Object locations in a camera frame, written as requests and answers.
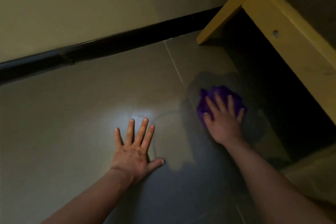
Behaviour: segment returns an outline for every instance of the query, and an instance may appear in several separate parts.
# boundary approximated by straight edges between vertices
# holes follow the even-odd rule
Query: purple cloth
[[[199,119],[203,122],[203,124],[205,124],[204,123],[205,113],[210,114],[211,119],[213,120],[212,112],[210,108],[208,107],[207,102],[205,101],[205,97],[208,96],[211,99],[211,101],[217,106],[217,103],[215,100],[215,92],[217,92],[218,95],[221,97],[226,107],[228,106],[228,96],[232,95],[233,102],[234,102],[234,111],[236,113],[236,116],[238,115],[241,108],[244,108],[245,109],[244,112],[246,113],[247,109],[245,105],[243,105],[242,97],[238,95],[237,93],[233,92],[232,90],[230,90],[228,87],[223,85],[220,87],[213,86],[210,90],[201,89],[199,92],[199,103],[197,106],[197,115]]]

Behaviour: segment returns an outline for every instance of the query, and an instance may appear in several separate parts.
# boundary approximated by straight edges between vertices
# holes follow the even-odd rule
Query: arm
[[[333,223],[243,139],[239,125],[244,110],[235,116],[232,96],[227,108],[218,95],[216,102],[218,108],[207,98],[214,120],[205,114],[205,123],[239,167],[264,223]]]
[[[151,125],[144,137],[147,124],[148,119],[145,118],[133,143],[134,120],[131,119],[125,145],[119,129],[116,128],[116,152],[110,170],[90,188],[47,218],[43,224],[103,223],[131,184],[137,183],[164,164],[162,158],[147,162],[147,151],[154,133],[154,125]]]

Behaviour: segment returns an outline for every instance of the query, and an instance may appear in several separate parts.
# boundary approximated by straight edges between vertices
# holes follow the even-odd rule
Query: person's right arm
[[[239,167],[264,223],[334,223],[243,139],[240,123],[244,110],[235,116],[232,96],[227,108],[219,95],[216,102],[218,108],[207,98],[214,120],[205,114],[204,121],[214,140]]]

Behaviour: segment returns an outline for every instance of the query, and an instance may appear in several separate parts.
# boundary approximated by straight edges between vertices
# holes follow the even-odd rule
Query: black baseboard
[[[0,85],[203,29],[221,7],[0,64]]]

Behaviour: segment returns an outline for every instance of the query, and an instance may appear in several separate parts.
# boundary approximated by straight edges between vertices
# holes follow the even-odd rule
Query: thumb
[[[156,158],[148,163],[147,171],[148,173],[154,171],[155,169],[163,166],[165,164],[165,160],[163,158]]]
[[[212,124],[211,116],[207,112],[204,114],[204,123],[206,124],[206,126],[207,126],[208,129],[209,129],[209,127]]]

